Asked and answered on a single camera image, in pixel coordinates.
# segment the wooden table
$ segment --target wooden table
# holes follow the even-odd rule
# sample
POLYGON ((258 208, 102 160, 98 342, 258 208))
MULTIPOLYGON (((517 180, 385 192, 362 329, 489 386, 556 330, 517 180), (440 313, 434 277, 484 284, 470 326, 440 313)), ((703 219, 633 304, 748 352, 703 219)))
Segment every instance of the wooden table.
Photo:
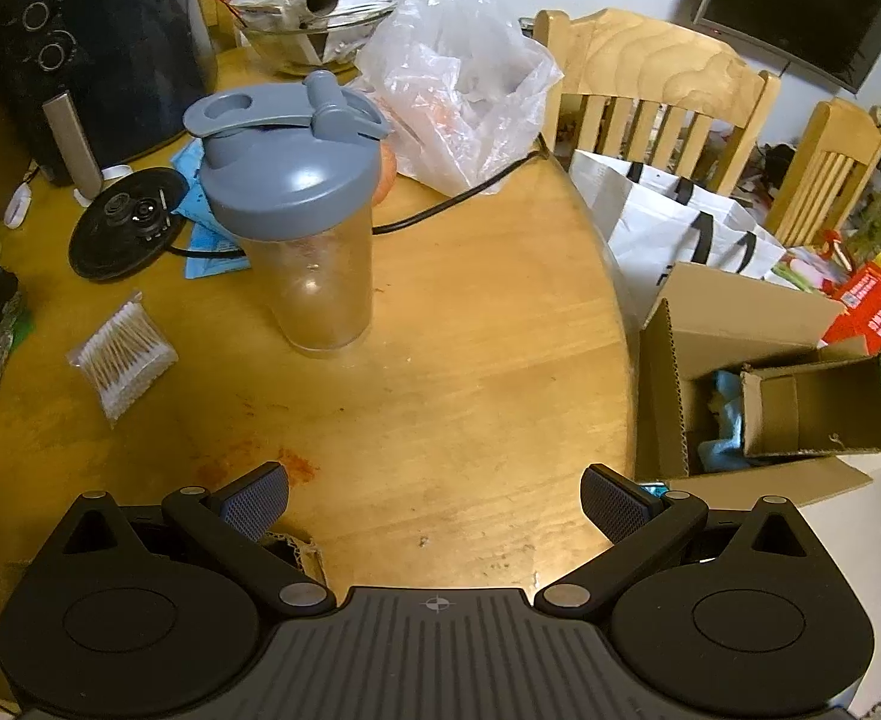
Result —
MULTIPOLYGON (((242 50, 223 55, 221 86, 261 79, 242 50)), ((375 223, 438 200, 399 179, 375 223)), ((537 161, 499 194, 375 238, 370 333, 316 360, 287 346, 250 271, 187 281, 165 254, 121 283, 83 281, 67 263, 80 208, 36 180, 2 251, 36 329, 0 387, 0 610, 84 490, 152 504, 266 460, 293 485, 278 528, 317 541, 341 598, 353 584, 533 593, 603 550, 578 480, 597 461, 625 470, 628 359, 581 205, 537 161), (180 360, 111 429, 65 355, 135 290, 180 360)))

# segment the cotton swab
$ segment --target cotton swab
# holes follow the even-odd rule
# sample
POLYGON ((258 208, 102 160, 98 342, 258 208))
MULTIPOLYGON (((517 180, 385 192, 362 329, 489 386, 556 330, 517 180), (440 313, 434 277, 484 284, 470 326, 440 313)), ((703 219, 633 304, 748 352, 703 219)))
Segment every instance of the cotton swab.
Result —
POLYGON ((68 355, 97 390, 111 425, 178 360, 141 297, 136 293, 127 300, 87 343, 68 355))

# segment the clear plastic bottle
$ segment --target clear plastic bottle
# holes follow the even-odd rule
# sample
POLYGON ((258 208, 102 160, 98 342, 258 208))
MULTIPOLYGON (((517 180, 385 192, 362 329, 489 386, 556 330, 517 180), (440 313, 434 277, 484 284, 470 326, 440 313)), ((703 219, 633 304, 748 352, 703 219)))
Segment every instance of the clear plastic bottle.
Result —
POLYGON ((356 341, 370 324, 370 203, 329 230, 293 241, 241 239, 277 324, 309 355, 356 341))
POLYGON ((231 89, 184 115, 204 142, 200 184, 247 252, 266 304, 300 352, 323 355, 370 325, 371 200, 389 127, 328 71, 231 89))

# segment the red packaging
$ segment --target red packaging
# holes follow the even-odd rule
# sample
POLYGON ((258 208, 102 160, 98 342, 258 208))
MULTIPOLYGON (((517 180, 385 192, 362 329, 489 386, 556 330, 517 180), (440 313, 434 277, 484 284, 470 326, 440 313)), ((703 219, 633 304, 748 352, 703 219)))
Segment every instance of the red packaging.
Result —
POLYGON ((837 317, 823 339, 837 343, 845 338, 864 336, 870 354, 881 351, 881 268, 873 262, 866 264, 831 297, 840 300, 847 309, 837 317))

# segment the wooden chair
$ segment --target wooden chair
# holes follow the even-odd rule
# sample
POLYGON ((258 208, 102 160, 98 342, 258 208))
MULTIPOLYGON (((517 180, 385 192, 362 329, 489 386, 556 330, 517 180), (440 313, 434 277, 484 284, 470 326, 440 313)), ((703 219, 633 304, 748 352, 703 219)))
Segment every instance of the wooden chair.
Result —
POLYGON ((785 247, 819 244, 850 215, 880 158, 871 114, 840 98, 818 103, 764 227, 785 247))
POLYGON ((214 52, 226 52, 241 45, 237 23, 226 4, 218 0, 197 0, 203 15, 204 25, 210 33, 214 52))
POLYGON ((780 79, 756 73, 726 43, 626 10, 608 8, 575 20, 559 10, 543 10, 534 36, 564 71, 564 80, 547 98, 543 136, 548 146, 554 148, 557 140, 561 96, 582 95, 577 148, 689 178, 711 122, 720 119, 735 133, 708 183, 718 194, 735 187, 780 90, 780 79), (666 112, 649 148, 661 105, 666 112))

